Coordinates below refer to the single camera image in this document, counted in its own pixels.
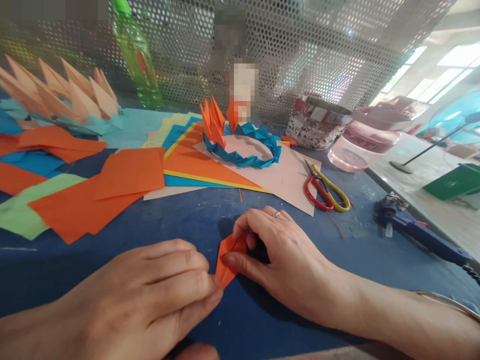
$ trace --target perforated metal sheet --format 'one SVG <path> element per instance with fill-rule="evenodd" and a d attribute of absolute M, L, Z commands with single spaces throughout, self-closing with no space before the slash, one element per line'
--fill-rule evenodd
<path fill-rule="evenodd" d="M 455 0 L 129 2 L 166 100 L 199 104 L 214 95 L 226 110 L 229 63 L 246 57 L 259 65 L 260 116 L 286 123 L 299 95 L 351 110 L 369 104 Z M 0 51 L 33 72 L 41 56 L 62 74 L 60 55 L 85 74 L 101 67 L 114 89 L 135 91 L 108 21 L 1 21 L 0 32 Z"/>

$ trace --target green box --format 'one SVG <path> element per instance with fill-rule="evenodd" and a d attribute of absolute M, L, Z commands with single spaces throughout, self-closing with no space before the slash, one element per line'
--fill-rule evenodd
<path fill-rule="evenodd" d="M 480 166 L 465 163 L 423 187 L 440 200 L 480 190 Z"/>

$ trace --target green bottle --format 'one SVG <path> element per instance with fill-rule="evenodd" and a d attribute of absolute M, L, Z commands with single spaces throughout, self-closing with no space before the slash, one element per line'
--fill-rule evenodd
<path fill-rule="evenodd" d="M 164 101 L 145 34 L 132 18 L 132 10 L 127 0 L 112 0 L 112 3 L 115 14 L 111 27 L 135 83 L 138 98 L 146 109 L 159 109 L 164 105 Z"/>

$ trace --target scissors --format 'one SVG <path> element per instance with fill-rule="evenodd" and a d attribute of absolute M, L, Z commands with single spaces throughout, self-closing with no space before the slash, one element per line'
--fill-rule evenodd
<path fill-rule="evenodd" d="M 310 201 L 316 207 L 323 211 L 332 211 L 333 209 L 335 209 L 341 213 L 345 213 L 350 210 L 350 201 L 349 198 L 344 194 L 344 192 L 340 190 L 336 185 L 334 185 L 330 180 L 328 180 L 327 177 L 323 175 L 315 165 L 310 165 L 307 160 L 305 160 L 305 163 L 308 167 L 308 170 L 310 170 L 310 177 L 305 183 L 305 194 L 310 199 Z M 309 186 L 312 183 L 318 190 L 320 195 L 325 199 L 326 206 L 325 204 L 317 201 L 317 199 L 310 192 Z M 335 198 L 330 193 L 329 187 L 340 196 L 340 198 L 345 204 L 344 207 L 340 206 L 339 203 L 335 200 Z"/>

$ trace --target blue origami ring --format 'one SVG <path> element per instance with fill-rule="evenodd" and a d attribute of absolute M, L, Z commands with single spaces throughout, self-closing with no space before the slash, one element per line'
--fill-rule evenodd
<path fill-rule="evenodd" d="M 232 131 L 229 127 L 225 126 L 225 133 L 226 135 L 230 135 Z M 212 144 L 205 133 L 203 133 L 203 141 L 205 141 L 205 146 L 209 153 L 215 154 L 223 161 L 233 163 L 242 169 L 245 169 L 248 166 L 256 169 L 263 169 L 272 166 L 273 163 L 279 162 L 282 147 L 277 145 L 276 136 L 270 135 L 265 126 L 257 130 L 251 122 L 247 122 L 242 126 L 237 126 L 235 134 L 258 140 L 271 151 L 272 158 L 262 160 L 255 155 L 243 157 L 236 151 L 226 152 L 218 142 Z"/>

